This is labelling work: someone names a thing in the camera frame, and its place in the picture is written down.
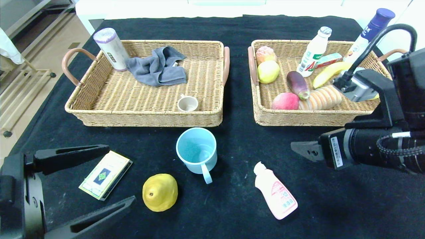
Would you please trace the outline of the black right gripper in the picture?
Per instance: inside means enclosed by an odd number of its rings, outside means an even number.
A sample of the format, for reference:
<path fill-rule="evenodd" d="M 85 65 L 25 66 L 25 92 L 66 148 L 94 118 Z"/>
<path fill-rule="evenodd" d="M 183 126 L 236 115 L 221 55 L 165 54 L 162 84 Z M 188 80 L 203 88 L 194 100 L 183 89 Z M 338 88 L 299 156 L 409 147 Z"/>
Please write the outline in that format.
<path fill-rule="evenodd" d="M 291 150 L 311 162 L 324 161 L 335 170 L 365 164 L 389 168 L 377 140 L 396 133 L 397 128 L 340 128 L 320 135 L 318 141 L 291 142 Z"/>

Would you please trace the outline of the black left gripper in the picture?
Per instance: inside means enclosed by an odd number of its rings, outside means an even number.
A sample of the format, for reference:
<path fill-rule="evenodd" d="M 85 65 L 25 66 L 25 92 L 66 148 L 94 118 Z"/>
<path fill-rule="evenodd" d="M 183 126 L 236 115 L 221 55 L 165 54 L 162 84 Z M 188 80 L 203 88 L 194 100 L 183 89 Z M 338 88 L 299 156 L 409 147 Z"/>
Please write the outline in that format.
<path fill-rule="evenodd" d="M 108 145 L 86 145 L 10 155 L 1 167 L 2 239 L 86 239 L 114 226 L 126 216 L 135 196 L 68 221 L 46 233 L 42 182 L 49 175 L 105 156 Z"/>

